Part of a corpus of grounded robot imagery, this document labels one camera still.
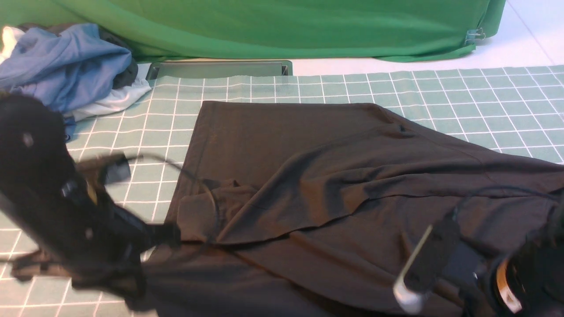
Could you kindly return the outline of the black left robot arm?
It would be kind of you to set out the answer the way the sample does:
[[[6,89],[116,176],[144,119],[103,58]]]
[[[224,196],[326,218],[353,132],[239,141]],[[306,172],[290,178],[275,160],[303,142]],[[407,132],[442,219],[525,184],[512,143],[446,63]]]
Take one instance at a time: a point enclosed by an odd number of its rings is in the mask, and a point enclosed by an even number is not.
[[[1,211],[38,245],[11,261],[20,282],[68,277],[76,290],[145,296],[141,254],[180,241],[177,225],[150,225],[117,205],[108,184],[131,176],[124,153],[76,162],[64,118],[28,96],[1,98]]]

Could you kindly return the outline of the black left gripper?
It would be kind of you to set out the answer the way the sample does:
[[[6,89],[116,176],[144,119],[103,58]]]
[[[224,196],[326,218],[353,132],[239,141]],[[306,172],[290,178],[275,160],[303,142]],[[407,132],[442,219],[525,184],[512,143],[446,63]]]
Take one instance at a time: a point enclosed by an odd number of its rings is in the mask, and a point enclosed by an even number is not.
[[[181,231],[173,223],[146,223],[107,193],[106,185],[129,179],[132,160],[119,152],[79,161],[63,184],[1,182],[1,211],[38,247],[7,261],[12,277],[69,278],[77,290],[143,297],[141,254],[178,247]]]

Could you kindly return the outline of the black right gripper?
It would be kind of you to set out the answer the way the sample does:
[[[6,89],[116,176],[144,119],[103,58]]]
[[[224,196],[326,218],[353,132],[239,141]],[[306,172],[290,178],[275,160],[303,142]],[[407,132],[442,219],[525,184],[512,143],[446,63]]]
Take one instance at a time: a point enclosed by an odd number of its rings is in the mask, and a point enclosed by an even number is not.
[[[447,216],[414,262],[420,279],[415,291],[445,280],[459,290],[464,317],[561,317],[564,307],[563,208],[511,253],[502,253],[460,233]]]

